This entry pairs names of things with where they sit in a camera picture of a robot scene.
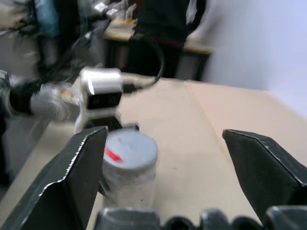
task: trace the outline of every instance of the beige table surface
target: beige table surface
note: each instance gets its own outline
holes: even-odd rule
[[[113,21],[105,32],[105,38],[115,41],[127,42],[134,33],[132,27],[132,25],[127,23],[122,24],[118,21]],[[213,53],[213,48],[191,38],[187,39],[184,50],[198,54]]]
[[[221,139],[224,128],[269,135],[302,163],[307,162],[305,121],[266,92],[162,80],[147,91],[125,97],[119,110],[123,122],[139,122],[141,131],[158,143],[153,208],[161,222],[184,215],[198,223],[199,214],[210,207],[221,209],[230,219],[256,217]],[[48,126],[0,203],[0,225],[72,135],[72,125]],[[87,229],[93,228],[101,204],[98,194]]]

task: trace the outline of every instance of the table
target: table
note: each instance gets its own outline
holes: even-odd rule
[[[119,24],[117,21],[110,24],[104,35],[107,43],[105,58],[107,68],[116,67],[116,53],[118,53],[118,48],[121,46],[127,46],[132,35],[133,29],[130,24]],[[187,40],[183,55],[195,57],[199,60],[199,65],[193,80],[201,81],[205,65],[212,53],[212,48],[200,43],[199,41],[194,41],[193,39]]]
[[[161,80],[149,90],[125,97],[119,110],[124,123],[139,122],[141,131],[158,143],[153,208],[162,223],[183,215],[198,224],[199,214],[210,207],[221,209],[230,220],[238,215],[257,219],[224,146],[225,128],[270,136],[307,165],[306,121],[266,92]],[[72,125],[48,126],[0,203],[0,225],[72,135]],[[93,229],[101,206],[102,196],[97,194],[87,229]]]

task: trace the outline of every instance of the white wall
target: white wall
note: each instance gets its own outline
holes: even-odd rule
[[[203,80],[269,90],[307,117],[307,2],[219,1],[223,15],[205,36],[215,54]]]

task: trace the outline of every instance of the person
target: person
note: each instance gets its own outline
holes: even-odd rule
[[[165,56],[162,77],[175,78],[181,53],[188,35],[201,23],[206,0],[197,0],[197,12],[192,23],[187,24],[189,0],[143,0],[130,40],[130,51],[124,72],[156,76],[160,61],[145,40],[134,39],[140,33],[153,38]]]

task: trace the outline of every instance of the black cable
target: black cable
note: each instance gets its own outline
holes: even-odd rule
[[[158,43],[150,36],[144,35],[144,34],[140,34],[140,33],[136,33],[133,36],[133,39],[145,39],[148,44],[153,48],[153,50],[156,52],[159,60],[160,60],[160,70],[157,74],[157,76],[154,78],[154,81],[145,84],[145,85],[135,85],[133,82],[127,82],[123,84],[123,92],[124,93],[133,93],[136,92],[138,90],[144,90],[144,89],[148,89],[150,87],[152,87],[153,85],[155,85],[163,76],[164,70],[165,70],[165,57],[163,54],[162,49],[160,48],[160,46],[158,45]]]

